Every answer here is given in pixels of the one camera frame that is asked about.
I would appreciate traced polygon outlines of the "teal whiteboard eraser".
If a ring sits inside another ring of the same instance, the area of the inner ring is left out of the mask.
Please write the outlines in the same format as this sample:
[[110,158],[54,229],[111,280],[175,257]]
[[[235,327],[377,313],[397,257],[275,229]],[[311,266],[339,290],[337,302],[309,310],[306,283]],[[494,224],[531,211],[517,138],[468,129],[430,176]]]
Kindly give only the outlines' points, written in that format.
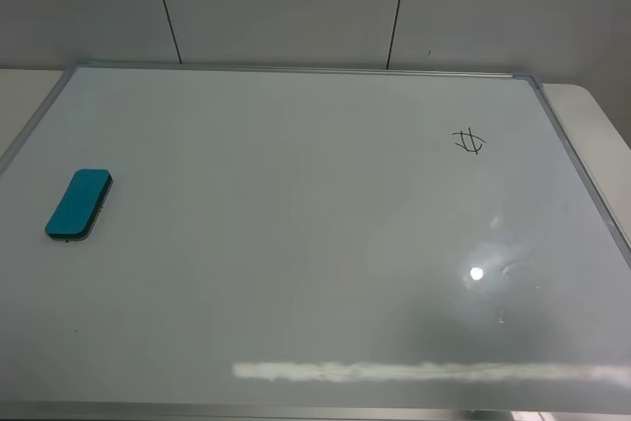
[[44,228],[46,235],[63,242],[86,239],[112,184],[108,170],[81,169],[75,172]]

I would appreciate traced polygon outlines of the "white board with aluminium frame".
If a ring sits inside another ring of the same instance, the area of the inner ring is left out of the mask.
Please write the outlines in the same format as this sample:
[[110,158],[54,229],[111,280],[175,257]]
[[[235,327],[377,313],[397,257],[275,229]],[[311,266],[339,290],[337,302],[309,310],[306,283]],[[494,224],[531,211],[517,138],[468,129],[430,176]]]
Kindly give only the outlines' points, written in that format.
[[81,65],[2,156],[5,419],[565,412],[630,413],[630,239],[529,76]]

